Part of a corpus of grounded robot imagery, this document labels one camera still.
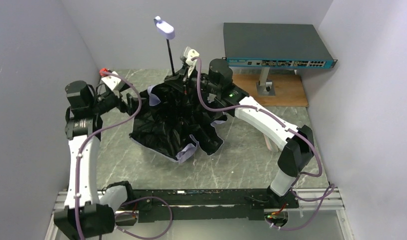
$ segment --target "blue front panel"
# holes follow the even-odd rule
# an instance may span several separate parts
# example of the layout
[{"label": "blue front panel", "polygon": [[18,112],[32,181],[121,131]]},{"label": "blue front panel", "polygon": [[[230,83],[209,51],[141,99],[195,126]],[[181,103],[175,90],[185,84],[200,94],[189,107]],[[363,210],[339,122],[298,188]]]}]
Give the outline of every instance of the blue front panel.
[{"label": "blue front panel", "polygon": [[288,69],[329,69],[334,67],[336,60],[326,59],[261,59],[261,58],[227,58],[230,67],[270,67]]}]

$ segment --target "white wall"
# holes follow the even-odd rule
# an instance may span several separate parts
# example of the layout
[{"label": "white wall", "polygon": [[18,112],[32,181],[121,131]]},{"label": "white wall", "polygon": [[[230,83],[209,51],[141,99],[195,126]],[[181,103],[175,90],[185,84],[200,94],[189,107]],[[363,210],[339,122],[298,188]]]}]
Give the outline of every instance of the white wall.
[{"label": "white wall", "polygon": [[334,71],[302,74],[327,174],[357,240],[407,240],[407,0],[334,1]]},{"label": "white wall", "polygon": [[174,64],[182,50],[201,53],[204,68],[224,57],[223,23],[320,25],[332,0],[62,0],[97,66],[168,69],[165,39],[153,18],[174,26]]},{"label": "white wall", "polygon": [[0,240],[45,237],[68,184],[64,88],[98,76],[59,0],[0,0]]}]

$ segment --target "wooden board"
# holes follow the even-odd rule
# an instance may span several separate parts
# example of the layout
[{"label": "wooden board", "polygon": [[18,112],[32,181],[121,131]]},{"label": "wooden board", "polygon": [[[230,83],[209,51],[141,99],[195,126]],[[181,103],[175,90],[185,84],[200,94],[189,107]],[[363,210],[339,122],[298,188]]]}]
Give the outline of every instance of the wooden board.
[{"label": "wooden board", "polygon": [[259,96],[256,83],[259,74],[234,74],[233,83],[245,90],[262,106],[308,107],[301,77],[292,74],[268,75],[274,83],[275,96]]}]

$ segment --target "table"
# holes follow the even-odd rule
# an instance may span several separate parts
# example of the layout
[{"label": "table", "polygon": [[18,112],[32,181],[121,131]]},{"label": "table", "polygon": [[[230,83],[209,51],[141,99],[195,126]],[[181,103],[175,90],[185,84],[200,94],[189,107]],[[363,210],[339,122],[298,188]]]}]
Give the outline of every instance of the table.
[{"label": "table", "polygon": [[[117,71],[139,91],[163,81],[168,69],[123,69]],[[284,120],[299,127],[311,126],[305,107],[267,107]],[[127,118],[113,109],[102,116],[103,126]],[[281,152],[267,149],[264,136],[248,123],[233,117],[216,127],[224,139],[221,148],[211,156],[202,150],[182,164],[172,162],[154,151],[129,139],[133,123],[109,129],[102,134],[97,159],[97,187],[127,180],[133,189],[238,189],[267,188],[279,167]],[[312,159],[304,169],[316,173]],[[302,176],[298,188],[325,188],[325,173],[319,178]]]}]

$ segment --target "marble tabletop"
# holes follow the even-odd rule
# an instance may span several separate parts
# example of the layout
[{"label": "marble tabletop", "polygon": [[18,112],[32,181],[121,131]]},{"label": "marble tabletop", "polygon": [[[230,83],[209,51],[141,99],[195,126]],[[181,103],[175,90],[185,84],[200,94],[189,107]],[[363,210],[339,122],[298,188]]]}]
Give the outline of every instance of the marble tabletop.
[{"label": "marble tabletop", "polygon": [[[135,85],[139,91],[159,84],[168,69],[123,69],[117,72]],[[284,120],[299,127],[311,126],[305,107],[267,107]],[[128,116],[117,109],[102,116],[103,126],[118,123]],[[134,143],[129,138],[133,122],[103,132],[97,159],[97,187],[129,181],[133,189],[238,189],[267,188],[279,167],[281,152],[267,149],[264,136],[250,124],[229,116],[217,125],[224,140],[220,149],[208,156],[201,149],[186,162],[172,162],[154,151]],[[304,169],[316,173],[313,158]],[[298,188],[325,188],[326,174],[314,178],[302,176]]]}]

